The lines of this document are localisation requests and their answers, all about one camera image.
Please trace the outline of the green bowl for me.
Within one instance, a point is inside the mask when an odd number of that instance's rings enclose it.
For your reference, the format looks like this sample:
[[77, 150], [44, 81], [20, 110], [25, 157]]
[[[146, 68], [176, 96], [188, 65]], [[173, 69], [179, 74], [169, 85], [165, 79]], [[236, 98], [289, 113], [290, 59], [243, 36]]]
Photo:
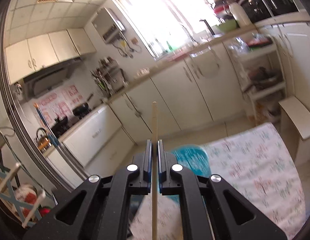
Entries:
[[237, 24], [236, 20], [232, 19], [232, 20], [227, 20], [224, 23], [220, 23], [217, 25], [217, 29], [221, 32], [221, 33], [229, 33], [235, 29], [239, 28], [239, 25]]

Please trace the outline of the teal perforated plastic basket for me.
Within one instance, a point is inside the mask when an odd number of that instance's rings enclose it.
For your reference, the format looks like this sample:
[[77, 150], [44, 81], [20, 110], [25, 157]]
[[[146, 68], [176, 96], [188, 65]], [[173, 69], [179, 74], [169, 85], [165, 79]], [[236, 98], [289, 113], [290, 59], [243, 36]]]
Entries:
[[197, 145], [180, 146], [171, 152], [164, 150], [162, 140], [157, 142], [159, 192], [179, 202], [179, 195], [184, 189], [171, 178], [171, 167], [175, 164], [182, 165], [193, 172], [195, 176], [208, 178], [211, 176], [209, 158], [206, 152]]

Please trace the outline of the blue handled mop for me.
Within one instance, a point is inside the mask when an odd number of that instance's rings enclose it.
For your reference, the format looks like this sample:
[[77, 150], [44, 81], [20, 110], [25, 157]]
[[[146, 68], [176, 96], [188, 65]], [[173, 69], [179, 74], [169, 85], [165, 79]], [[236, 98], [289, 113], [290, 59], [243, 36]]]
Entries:
[[50, 141], [51, 141], [51, 144], [55, 147], [55, 148], [58, 148], [60, 146], [60, 142], [58, 141], [58, 139], [56, 138], [56, 136], [54, 135], [54, 133], [52, 132], [47, 120], [45, 119], [42, 111], [40, 110], [39, 106], [34, 103], [33, 104], [41, 121], [43, 122], [44, 126], [46, 127], [46, 130], [47, 130], [47, 135], [48, 137], [50, 138]]

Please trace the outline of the black frying pan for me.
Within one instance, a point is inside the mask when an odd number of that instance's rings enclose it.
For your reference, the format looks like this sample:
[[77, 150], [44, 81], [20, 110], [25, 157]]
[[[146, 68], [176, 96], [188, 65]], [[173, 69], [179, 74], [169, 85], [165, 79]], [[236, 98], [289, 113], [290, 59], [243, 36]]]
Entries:
[[72, 110], [72, 113], [74, 116], [78, 117], [79, 119], [84, 118], [87, 114], [91, 112], [91, 109], [88, 105], [88, 102], [91, 100], [91, 98], [94, 96], [94, 93], [91, 93], [89, 97], [87, 98], [86, 102], [81, 103], [77, 107], [75, 107]]

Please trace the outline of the blue and cream shelf rack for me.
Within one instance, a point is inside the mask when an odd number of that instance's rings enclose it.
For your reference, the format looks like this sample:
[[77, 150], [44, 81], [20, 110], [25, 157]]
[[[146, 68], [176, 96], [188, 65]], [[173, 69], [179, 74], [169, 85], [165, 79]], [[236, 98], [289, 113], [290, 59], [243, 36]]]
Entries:
[[[14, 163], [10, 166], [3, 163], [2, 150], [4, 148], [9, 149], [14, 158]], [[38, 191], [34, 204], [18, 201], [15, 197], [14, 190], [26, 183], [33, 185]], [[8, 209], [8, 213], [26, 229], [33, 227], [42, 219], [40, 208], [46, 197], [45, 189], [31, 176], [17, 157], [9, 143], [8, 136], [0, 131], [0, 202]]]

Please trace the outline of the white thermos jug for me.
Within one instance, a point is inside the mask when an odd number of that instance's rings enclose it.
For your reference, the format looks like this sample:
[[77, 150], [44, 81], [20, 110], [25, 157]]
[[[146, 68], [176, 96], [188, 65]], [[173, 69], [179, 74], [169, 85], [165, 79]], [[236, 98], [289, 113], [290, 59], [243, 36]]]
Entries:
[[229, 5], [230, 12], [232, 13], [233, 17], [235, 18], [236, 22], [243, 28], [247, 25], [251, 25], [252, 22], [249, 19], [248, 15], [244, 11], [243, 7], [241, 7], [238, 3], [234, 2]]

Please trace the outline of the floral tablecloth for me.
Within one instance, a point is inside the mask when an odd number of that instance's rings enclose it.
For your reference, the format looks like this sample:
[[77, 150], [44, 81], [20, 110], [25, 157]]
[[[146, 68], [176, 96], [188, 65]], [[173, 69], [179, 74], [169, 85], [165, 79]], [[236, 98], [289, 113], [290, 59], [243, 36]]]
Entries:
[[[170, 147], [167, 152], [184, 146]], [[293, 239], [306, 222], [305, 197], [288, 149], [271, 123], [247, 129], [201, 147], [212, 174], [219, 174]]]

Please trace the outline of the wooden chopstick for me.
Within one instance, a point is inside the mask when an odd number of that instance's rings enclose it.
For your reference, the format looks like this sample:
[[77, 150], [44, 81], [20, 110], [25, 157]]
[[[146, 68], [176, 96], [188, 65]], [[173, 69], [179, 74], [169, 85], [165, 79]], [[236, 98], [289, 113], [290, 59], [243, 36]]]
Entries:
[[152, 240], [157, 240], [157, 215], [158, 215], [158, 110], [157, 103], [152, 102]]

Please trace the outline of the grey wall water heater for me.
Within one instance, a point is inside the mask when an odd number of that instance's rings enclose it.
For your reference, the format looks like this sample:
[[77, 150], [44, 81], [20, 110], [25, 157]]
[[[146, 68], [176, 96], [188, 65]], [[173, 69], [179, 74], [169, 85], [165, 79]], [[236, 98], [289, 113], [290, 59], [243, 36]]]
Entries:
[[108, 8], [99, 10], [92, 25], [106, 44], [114, 42], [126, 31], [114, 12]]

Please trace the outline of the white three-tier rolling cart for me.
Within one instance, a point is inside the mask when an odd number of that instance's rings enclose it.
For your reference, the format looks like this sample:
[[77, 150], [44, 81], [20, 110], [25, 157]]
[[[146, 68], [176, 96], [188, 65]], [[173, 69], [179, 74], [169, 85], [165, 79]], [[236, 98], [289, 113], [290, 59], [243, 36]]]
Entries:
[[258, 126], [281, 120], [279, 102], [287, 96], [286, 78], [275, 39], [248, 33], [225, 43], [235, 68], [249, 121]]

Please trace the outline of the small white step stool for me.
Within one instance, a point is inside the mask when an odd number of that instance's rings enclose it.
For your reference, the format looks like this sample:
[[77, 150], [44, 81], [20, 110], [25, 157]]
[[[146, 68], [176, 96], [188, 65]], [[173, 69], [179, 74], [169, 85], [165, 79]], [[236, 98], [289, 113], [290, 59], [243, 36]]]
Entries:
[[279, 101], [281, 108], [281, 131], [293, 125], [298, 133], [294, 164], [300, 166], [310, 160], [310, 111], [295, 97]]

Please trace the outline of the black range hood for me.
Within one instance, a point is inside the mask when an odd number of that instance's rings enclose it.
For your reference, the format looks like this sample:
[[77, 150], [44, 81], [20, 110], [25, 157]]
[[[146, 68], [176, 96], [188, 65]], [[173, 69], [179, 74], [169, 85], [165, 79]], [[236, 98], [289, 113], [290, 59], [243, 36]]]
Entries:
[[80, 57], [67, 60], [23, 78], [22, 91], [26, 101], [38, 98], [69, 79], [75, 68], [82, 63]]

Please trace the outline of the wall spice rack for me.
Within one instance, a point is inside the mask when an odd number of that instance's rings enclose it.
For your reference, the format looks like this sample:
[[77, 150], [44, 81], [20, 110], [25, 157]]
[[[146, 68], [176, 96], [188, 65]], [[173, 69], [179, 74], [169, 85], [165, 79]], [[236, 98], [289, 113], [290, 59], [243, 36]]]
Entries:
[[108, 99], [124, 88], [126, 78], [113, 58], [99, 59], [98, 64], [99, 67], [91, 71], [91, 75], [101, 96]]

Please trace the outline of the chrome kitchen faucet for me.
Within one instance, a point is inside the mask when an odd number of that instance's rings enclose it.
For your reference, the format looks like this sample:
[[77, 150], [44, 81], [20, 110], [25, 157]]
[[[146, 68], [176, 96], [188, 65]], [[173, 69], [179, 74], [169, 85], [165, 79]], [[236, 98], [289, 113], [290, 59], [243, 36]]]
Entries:
[[184, 25], [182, 25], [182, 24], [181, 24], [181, 26], [182, 26], [182, 28], [184, 29], [184, 31], [186, 32], [186, 34], [188, 35], [189, 39], [190, 39], [193, 43], [197, 43], [196, 40], [192, 37], [192, 35], [191, 35], [190, 32], [188, 31], [188, 29], [187, 29]]

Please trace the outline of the red and white plush toy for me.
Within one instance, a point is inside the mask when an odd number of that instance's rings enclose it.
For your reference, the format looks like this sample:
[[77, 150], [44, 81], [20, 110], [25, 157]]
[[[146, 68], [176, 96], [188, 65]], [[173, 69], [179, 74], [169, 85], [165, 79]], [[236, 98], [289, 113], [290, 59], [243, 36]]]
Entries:
[[28, 204], [34, 204], [38, 197], [37, 189], [31, 184], [21, 184], [14, 190], [15, 197], [18, 201]]

